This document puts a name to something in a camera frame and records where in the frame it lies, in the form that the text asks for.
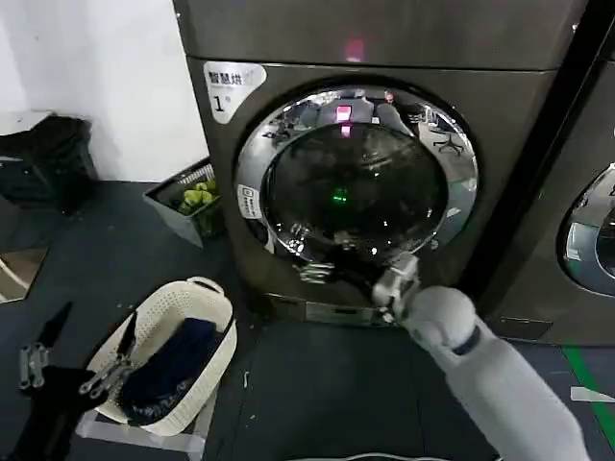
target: black bag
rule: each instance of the black bag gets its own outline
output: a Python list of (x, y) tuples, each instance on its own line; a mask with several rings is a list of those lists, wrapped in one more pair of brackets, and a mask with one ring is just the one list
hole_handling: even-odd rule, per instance
[(0, 136), (0, 195), (22, 208), (75, 210), (92, 187), (89, 138), (88, 122), (53, 114)]

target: white robotic arm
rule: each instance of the white robotic arm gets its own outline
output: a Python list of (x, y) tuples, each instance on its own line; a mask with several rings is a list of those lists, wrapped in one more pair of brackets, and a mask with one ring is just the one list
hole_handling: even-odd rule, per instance
[(581, 428), (554, 391), (458, 290), (421, 290), (403, 255), (372, 293), (444, 371), (451, 392), (504, 461), (589, 461)]

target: green tape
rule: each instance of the green tape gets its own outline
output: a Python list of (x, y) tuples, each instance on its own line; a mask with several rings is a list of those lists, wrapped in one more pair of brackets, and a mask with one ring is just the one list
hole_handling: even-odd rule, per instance
[[(582, 354), (578, 348), (562, 348), (564, 355), (568, 359), (573, 372), (577, 376), (578, 383), (591, 391), (600, 392), (601, 390), (596, 385), (596, 381), (589, 373), (589, 369), (583, 360)], [(603, 401), (592, 401), (592, 410), (598, 419), (598, 423), (603, 429), (606, 440), (608, 440), (611, 449), (615, 451), (615, 418), (610, 414), (606, 403)]]

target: green indicator light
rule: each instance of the green indicator light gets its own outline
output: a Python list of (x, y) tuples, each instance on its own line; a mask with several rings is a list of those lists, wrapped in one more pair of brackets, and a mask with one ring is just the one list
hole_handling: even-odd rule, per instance
[(348, 193), (348, 190), (342, 188), (342, 187), (338, 187), (335, 189), (335, 191), (333, 192), (333, 196), (332, 196), (332, 200), (335, 204), (341, 205), (341, 204), (345, 204), (346, 201), (348, 200), (346, 198), (346, 194)]

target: plastic crate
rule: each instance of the plastic crate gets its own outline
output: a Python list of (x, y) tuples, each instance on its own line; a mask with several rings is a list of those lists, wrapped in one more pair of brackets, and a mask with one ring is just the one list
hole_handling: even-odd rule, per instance
[(193, 184), (214, 179), (213, 167), (209, 158), (205, 158), (147, 191), (143, 198), (157, 210), (169, 228), (190, 243), (203, 248), (208, 238), (225, 229), (220, 197), (189, 215), (181, 214), (177, 208), (184, 200), (184, 192)]

